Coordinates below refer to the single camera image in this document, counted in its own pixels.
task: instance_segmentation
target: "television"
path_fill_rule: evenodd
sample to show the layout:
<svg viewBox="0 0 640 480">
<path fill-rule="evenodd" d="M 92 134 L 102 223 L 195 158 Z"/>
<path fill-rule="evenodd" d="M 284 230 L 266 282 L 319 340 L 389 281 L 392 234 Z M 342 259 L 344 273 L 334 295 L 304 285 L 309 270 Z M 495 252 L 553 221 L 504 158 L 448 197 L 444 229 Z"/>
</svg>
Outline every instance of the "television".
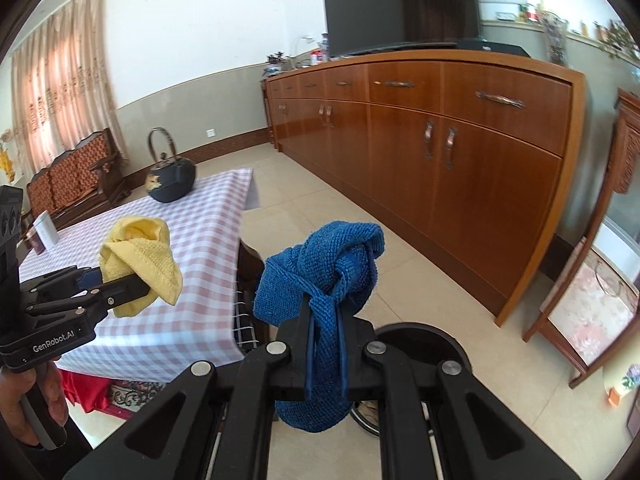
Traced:
<svg viewBox="0 0 640 480">
<path fill-rule="evenodd" d="M 454 46 L 480 35 L 478 0 L 324 0 L 332 57 Z"/>
</svg>

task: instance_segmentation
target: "blue towel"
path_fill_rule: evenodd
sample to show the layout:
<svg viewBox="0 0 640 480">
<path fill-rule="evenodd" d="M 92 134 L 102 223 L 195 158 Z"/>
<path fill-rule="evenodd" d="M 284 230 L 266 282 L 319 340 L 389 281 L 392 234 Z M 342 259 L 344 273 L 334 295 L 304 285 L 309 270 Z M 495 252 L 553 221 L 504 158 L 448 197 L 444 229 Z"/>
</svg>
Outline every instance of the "blue towel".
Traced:
<svg viewBox="0 0 640 480">
<path fill-rule="evenodd" d="M 267 258 L 254 301 L 256 317 L 279 326 L 298 316 L 306 292 L 316 319 L 311 397 L 276 402 L 276 412 L 290 426 L 317 433 L 349 413 L 351 403 L 342 394 L 337 307 L 344 299 L 353 314 L 364 306 L 378 279 L 374 260 L 384 249 L 379 225 L 335 221 L 304 244 Z"/>
</svg>

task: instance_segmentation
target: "pink checkered tablecloth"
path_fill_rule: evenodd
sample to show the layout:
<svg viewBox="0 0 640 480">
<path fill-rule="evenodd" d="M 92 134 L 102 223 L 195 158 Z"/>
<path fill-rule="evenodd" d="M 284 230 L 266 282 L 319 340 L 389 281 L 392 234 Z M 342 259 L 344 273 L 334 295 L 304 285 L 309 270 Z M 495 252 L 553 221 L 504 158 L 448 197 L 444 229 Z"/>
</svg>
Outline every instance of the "pink checkered tablecloth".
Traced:
<svg viewBox="0 0 640 480">
<path fill-rule="evenodd" d="M 184 286 L 175 306 L 158 299 L 135 317 L 113 313 L 92 342 L 63 355 L 58 366 L 98 377 L 171 381 L 197 360 L 216 365 L 242 359 L 232 333 L 242 212 L 258 206 L 252 170 L 202 178 L 169 204 L 146 196 L 60 231 L 50 251 L 27 256 L 20 280 L 76 265 L 97 267 L 116 220 L 151 216 L 167 222 Z"/>
</svg>

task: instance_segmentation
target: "sideboard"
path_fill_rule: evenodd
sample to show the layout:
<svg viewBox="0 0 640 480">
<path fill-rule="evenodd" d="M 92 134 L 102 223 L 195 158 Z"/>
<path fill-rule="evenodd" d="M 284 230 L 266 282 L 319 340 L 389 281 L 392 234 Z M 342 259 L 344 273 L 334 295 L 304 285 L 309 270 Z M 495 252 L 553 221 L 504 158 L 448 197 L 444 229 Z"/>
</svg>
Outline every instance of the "sideboard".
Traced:
<svg viewBox="0 0 640 480">
<path fill-rule="evenodd" d="M 267 94 L 279 150 L 504 322 L 562 214 L 583 74 L 493 52 L 409 50 L 285 73 Z"/>
</svg>

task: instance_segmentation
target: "black teapot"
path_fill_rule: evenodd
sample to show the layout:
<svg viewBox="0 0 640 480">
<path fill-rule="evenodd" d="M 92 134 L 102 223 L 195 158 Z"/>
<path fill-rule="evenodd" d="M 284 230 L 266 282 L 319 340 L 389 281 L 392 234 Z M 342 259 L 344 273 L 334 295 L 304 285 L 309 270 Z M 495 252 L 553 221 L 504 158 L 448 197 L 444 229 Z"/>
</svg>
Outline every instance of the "black teapot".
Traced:
<svg viewBox="0 0 640 480">
<path fill-rule="evenodd" d="M 154 132 L 162 133 L 169 143 L 172 153 L 169 158 L 166 153 L 160 154 L 160 160 L 156 157 L 156 150 L 151 142 Z M 174 140 L 169 132 L 164 128 L 154 128 L 149 132 L 146 144 L 155 162 L 146 176 L 145 187 L 149 196 L 158 202 L 168 203 L 190 192 L 196 180 L 196 165 L 192 160 L 175 153 Z"/>
</svg>

